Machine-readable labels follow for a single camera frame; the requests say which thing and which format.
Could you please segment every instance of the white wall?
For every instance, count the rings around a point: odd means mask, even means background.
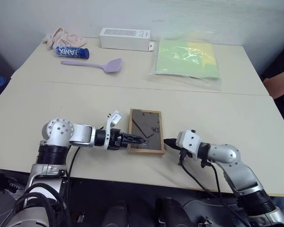
[[[103,26],[149,29],[152,38],[193,31],[243,45],[261,73],[284,47],[284,0],[0,0],[0,53],[17,69],[59,26],[88,37]]]

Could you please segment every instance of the tabletop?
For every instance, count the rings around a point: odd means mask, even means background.
[[[41,129],[52,118],[101,127],[107,114],[118,110],[123,118],[116,128],[127,132],[130,108],[161,111],[164,138],[195,129],[204,142],[236,146],[267,193],[284,196],[284,121],[269,96],[12,79],[0,96],[0,168],[30,172]],[[178,158],[168,148],[163,156],[83,148],[72,176],[199,189],[178,166]],[[216,190],[210,168],[186,162],[197,179]],[[219,168],[218,174],[222,191],[230,192]]]
[[[242,46],[213,45],[222,80],[221,91],[217,91],[192,86],[187,78],[150,74],[155,51],[104,49],[100,47],[99,39],[88,38],[87,41],[83,48],[89,49],[88,60],[59,57],[53,51],[48,51],[45,44],[40,44],[13,78],[111,87],[268,95]],[[121,70],[110,74],[97,68],[60,64],[65,60],[106,64],[117,58],[123,59]]]

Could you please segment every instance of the wooden frame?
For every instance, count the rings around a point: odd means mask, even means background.
[[[153,111],[153,110],[141,110],[145,113],[157,113],[159,114],[159,128],[160,128],[160,140],[161,140],[161,150],[153,150],[153,149],[140,149],[140,148],[132,148],[131,145],[127,146],[127,150],[130,153],[134,154],[153,154],[153,155],[164,155],[165,149],[164,149],[164,141],[163,141],[163,128],[162,128],[162,117],[160,111]],[[128,133],[132,133],[132,126],[133,126],[133,109],[130,111],[129,115],[129,128]]]

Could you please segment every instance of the person's arm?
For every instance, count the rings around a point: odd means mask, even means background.
[[[284,72],[263,81],[268,93],[273,99],[284,95]]]

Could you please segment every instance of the blue can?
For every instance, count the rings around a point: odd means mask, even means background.
[[[89,50],[87,48],[76,48],[71,46],[55,46],[53,48],[55,54],[61,57],[69,58],[89,58]]]

